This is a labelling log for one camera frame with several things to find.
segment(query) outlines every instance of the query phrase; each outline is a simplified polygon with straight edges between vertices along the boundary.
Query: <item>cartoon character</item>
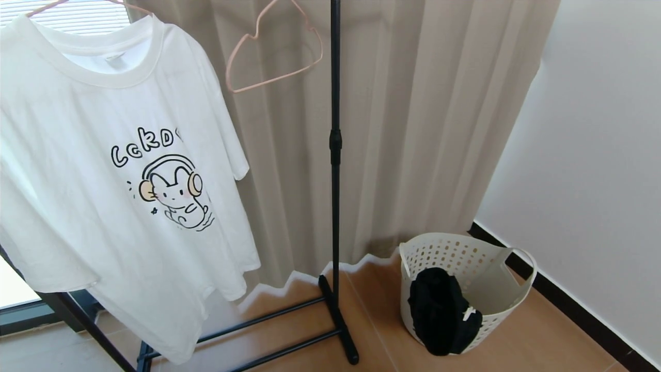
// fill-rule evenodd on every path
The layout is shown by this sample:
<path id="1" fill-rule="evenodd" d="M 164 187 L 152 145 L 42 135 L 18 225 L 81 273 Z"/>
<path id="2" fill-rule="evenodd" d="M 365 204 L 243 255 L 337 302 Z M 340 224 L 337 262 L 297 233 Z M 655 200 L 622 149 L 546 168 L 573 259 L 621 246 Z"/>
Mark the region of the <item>cartoon character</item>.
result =
<path id="1" fill-rule="evenodd" d="M 209 207 L 197 199 L 202 194 L 202 178 L 185 156 L 161 156 L 145 167 L 142 179 L 139 186 L 142 199 L 166 206 L 165 216 L 173 222 L 185 228 L 201 227 L 198 231 L 213 222 L 207 218 Z"/>

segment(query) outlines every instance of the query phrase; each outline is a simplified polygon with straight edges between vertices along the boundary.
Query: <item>t-shirt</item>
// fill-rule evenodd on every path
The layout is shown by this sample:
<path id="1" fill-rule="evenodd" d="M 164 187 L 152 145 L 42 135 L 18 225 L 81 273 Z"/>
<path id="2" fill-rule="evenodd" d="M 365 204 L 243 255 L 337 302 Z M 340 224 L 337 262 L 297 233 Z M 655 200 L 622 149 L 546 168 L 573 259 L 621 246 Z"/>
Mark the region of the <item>t-shirt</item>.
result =
<path id="1" fill-rule="evenodd" d="M 235 180 L 248 163 L 187 33 L 145 17 L 105 35 L 16 18 L 1 31 L 0 243 L 41 292 L 87 288 L 186 361 L 215 289 L 260 266 Z"/>

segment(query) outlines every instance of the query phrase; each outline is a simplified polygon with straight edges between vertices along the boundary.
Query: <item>brown floor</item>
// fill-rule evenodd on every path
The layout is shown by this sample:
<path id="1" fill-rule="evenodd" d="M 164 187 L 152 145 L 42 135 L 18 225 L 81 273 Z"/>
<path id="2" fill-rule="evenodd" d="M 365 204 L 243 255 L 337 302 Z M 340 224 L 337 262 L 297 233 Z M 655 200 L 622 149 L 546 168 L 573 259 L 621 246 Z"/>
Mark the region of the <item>brown floor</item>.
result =
<path id="1" fill-rule="evenodd" d="M 466 355 L 434 357 L 408 334 L 399 316 L 399 257 L 392 262 L 374 257 L 368 261 L 341 272 L 340 277 L 340 307 L 360 352 L 358 365 L 349 365 L 335 337 L 251 371 L 626 372 L 534 290 L 477 348 Z M 261 293 L 243 313 L 221 302 L 224 308 L 212 312 L 205 332 L 318 296 L 315 284 L 295 280 L 286 295 Z M 130 330 L 107 313 L 100 316 L 98 325 L 127 359 L 136 360 L 140 340 Z M 318 303 L 200 345 L 193 358 L 182 365 L 156 359 L 151 370 L 226 371 L 330 329 L 328 310 Z M 0 339 L 0 344 L 2 372 L 119 371 L 88 334 L 75 334 L 64 324 L 8 336 Z"/>
<path id="2" fill-rule="evenodd" d="M 331 338 L 253 371 L 626 371 L 534 290 L 479 347 L 466 355 L 434 357 L 403 326 L 399 285 L 399 259 L 384 265 L 368 262 L 341 273 L 340 307 L 360 353 L 358 365 L 349 365 L 339 339 Z M 295 281 L 285 297 L 259 296 L 244 317 L 318 293 L 313 284 Z M 156 365 L 160 372 L 223 371 L 330 329 L 328 311 L 319 303 L 200 347 L 184 365 Z"/>

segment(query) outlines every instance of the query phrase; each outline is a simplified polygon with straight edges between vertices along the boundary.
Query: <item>beige curtain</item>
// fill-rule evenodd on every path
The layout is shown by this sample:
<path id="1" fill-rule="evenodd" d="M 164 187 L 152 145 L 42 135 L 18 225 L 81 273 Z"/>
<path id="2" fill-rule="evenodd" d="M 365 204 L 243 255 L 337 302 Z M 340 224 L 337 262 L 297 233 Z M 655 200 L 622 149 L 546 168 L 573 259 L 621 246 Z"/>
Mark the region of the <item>beige curtain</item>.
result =
<path id="1" fill-rule="evenodd" d="M 269 0 L 135 0 L 225 63 Z M 330 1 L 299 0 L 324 42 L 310 71 L 245 93 L 224 91 L 251 165 L 239 182 L 262 268 L 331 260 Z M 389 255 L 423 232 L 466 231 L 539 67 L 559 0 L 343 0 L 340 260 Z M 262 20 L 232 71 L 243 87 L 319 53 L 289 0 Z"/>

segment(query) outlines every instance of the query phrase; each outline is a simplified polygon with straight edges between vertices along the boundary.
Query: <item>headphone ear cup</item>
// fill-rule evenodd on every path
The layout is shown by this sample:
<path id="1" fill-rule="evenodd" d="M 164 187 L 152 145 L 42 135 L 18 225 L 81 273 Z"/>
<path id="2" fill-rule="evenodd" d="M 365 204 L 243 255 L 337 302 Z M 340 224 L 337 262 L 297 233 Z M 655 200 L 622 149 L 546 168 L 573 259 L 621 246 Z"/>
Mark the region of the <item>headphone ear cup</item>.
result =
<path id="1" fill-rule="evenodd" d="M 154 201 L 156 200 L 156 195 L 154 195 L 154 185 L 150 181 L 144 180 L 140 183 L 140 186 L 137 188 L 140 197 L 144 201 Z"/>
<path id="2" fill-rule="evenodd" d="M 188 192 L 194 197 L 202 194 L 202 177 L 195 172 L 188 176 Z"/>

